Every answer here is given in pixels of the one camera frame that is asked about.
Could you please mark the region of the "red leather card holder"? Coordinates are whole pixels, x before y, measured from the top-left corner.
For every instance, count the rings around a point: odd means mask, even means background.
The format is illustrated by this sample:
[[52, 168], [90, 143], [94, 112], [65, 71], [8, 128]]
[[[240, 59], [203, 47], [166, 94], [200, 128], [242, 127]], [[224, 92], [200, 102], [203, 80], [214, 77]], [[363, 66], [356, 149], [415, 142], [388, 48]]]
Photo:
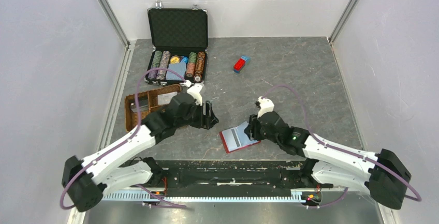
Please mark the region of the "red leather card holder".
[[239, 126], [223, 130], [219, 133], [225, 152], [231, 153], [237, 150], [247, 148], [259, 144], [261, 141], [251, 140], [244, 130], [248, 126], [248, 122], [244, 122]]

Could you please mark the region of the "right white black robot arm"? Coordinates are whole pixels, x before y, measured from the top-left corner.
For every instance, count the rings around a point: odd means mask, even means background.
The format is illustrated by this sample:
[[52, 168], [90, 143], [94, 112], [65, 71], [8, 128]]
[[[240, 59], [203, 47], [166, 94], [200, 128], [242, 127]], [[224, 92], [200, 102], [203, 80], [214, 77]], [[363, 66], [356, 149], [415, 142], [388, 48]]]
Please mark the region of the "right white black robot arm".
[[289, 126], [276, 112], [251, 115], [244, 133], [251, 140], [269, 140], [290, 155], [305, 158], [299, 181], [342, 186], [367, 193], [376, 202], [399, 210], [407, 197], [411, 173], [392, 151], [379, 153], [353, 149]]

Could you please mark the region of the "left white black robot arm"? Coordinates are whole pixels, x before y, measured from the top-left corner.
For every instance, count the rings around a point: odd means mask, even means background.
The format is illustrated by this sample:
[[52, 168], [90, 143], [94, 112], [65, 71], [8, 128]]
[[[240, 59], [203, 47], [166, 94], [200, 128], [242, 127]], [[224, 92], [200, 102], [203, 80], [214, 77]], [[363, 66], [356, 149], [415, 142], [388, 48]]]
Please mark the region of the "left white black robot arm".
[[180, 127], [209, 130], [217, 123], [210, 101], [202, 103], [189, 93], [177, 94], [169, 104], [147, 115], [132, 131], [101, 151], [83, 159], [68, 158], [62, 177], [61, 208], [69, 208], [64, 204], [65, 196], [73, 202], [72, 208], [86, 212], [105, 195], [121, 188], [145, 183], [159, 185], [163, 173], [152, 165], [152, 159], [123, 168], [121, 164], [173, 136]]

